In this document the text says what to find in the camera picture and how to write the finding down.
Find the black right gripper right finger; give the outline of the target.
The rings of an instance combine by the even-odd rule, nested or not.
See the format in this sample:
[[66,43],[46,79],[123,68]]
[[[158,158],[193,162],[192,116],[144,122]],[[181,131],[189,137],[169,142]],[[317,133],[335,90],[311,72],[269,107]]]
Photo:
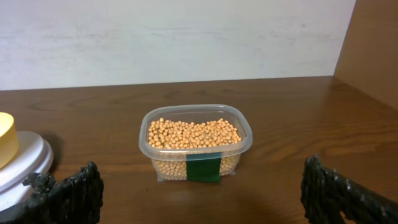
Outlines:
[[397,224],[396,202],[330,170],[317,156],[304,163],[300,201],[311,224]]

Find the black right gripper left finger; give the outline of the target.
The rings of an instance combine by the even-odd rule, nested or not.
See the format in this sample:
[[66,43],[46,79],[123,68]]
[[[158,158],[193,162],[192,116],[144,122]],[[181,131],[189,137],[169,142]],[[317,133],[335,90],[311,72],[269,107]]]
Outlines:
[[51,174],[31,173],[22,182],[33,189],[29,198],[1,212],[1,223],[77,224],[100,221],[104,182],[94,162],[56,182]]

